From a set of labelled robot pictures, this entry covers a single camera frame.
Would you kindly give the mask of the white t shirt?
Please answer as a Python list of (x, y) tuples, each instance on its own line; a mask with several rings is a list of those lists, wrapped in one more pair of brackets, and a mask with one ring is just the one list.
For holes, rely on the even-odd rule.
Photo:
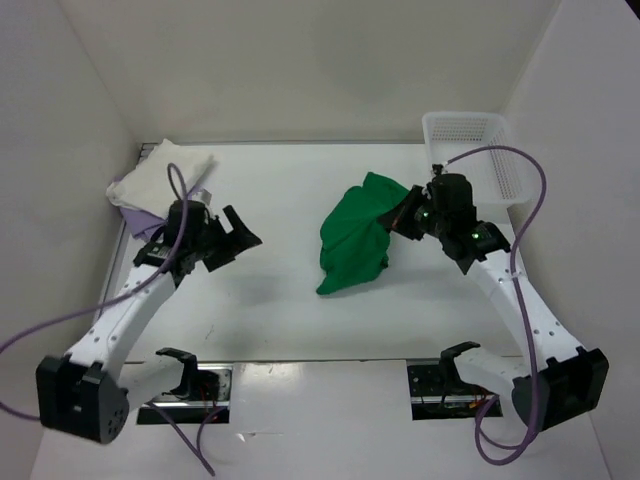
[(170, 163), (178, 167), (190, 192), (213, 168), (215, 160), (202, 147), (180, 146), (164, 139), (134, 170), (107, 187), (107, 199), (116, 207), (165, 217), (176, 200), (168, 179)]

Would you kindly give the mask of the green t shirt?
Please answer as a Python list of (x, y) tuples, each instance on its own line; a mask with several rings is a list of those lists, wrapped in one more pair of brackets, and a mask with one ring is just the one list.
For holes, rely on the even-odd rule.
[(395, 208), (409, 190), (395, 180), (369, 172), (350, 187), (320, 228), (321, 296), (376, 280), (388, 267), (391, 234), (378, 218)]

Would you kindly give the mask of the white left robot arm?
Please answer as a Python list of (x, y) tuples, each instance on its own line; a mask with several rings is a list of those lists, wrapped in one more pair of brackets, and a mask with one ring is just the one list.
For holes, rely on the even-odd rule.
[(232, 206), (231, 228), (200, 202), (175, 201), (165, 226), (133, 260), (115, 303), (61, 357), (47, 356), (35, 373), (42, 426), (99, 444), (111, 443), (129, 413), (161, 395), (189, 400), (209, 390), (214, 376), (195, 354), (173, 347), (153, 351), (136, 374), (123, 366), (160, 307), (197, 264), (217, 270), (261, 245)]

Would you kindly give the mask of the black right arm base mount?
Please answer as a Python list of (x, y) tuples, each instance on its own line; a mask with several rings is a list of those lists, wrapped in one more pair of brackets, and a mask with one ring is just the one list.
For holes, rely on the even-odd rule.
[(447, 386), (438, 361), (406, 364), (414, 421), (473, 418), (493, 393), (478, 386)]

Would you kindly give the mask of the purple t shirt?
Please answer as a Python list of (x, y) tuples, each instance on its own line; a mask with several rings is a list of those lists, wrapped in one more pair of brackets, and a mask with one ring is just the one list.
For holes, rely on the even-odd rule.
[[(193, 187), (189, 191), (188, 198), (190, 200), (201, 201), (199, 194), (199, 191), (201, 189), (205, 188), (201, 186)], [(165, 218), (155, 216), (146, 211), (119, 207), (119, 212), (124, 219), (126, 228), (134, 239), (142, 239), (144, 241), (148, 241), (151, 236), (166, 223)]]

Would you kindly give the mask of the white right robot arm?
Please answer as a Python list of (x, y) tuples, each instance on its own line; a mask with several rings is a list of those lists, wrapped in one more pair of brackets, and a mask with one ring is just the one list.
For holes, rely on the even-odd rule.
[(461, 174), (415, 185), (377, 219), (387, 231), (419, 241), (430, 236), (492, 303), (522, 361), (509, 361), (473, 341), (443, 350), (439, 382), (447, 393), (483, 387), (510, 402), (521, 421), (545, 431), (593, 410), (609, 370), (600, 349), (588, 350), (556, 318), (519, 268), (499, 227), (481, 221), (472, 186)]

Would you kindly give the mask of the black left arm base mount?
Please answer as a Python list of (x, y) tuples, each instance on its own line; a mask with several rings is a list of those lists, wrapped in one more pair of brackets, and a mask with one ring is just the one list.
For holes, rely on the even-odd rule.
[(181, 382), (183, 365), (172, 359), (127, 363), (121, 381), (133, 388), (134, 406), (139, 407), (136, 423), (167, 424), (159, 413), (147, 405), (153, 403), (176, 424), (200, 424), (216, 409), (209, 423), (229, 422), (233, 365), (200, 361), (197, 379), (188, 394), (176, 396), (173, 390)]

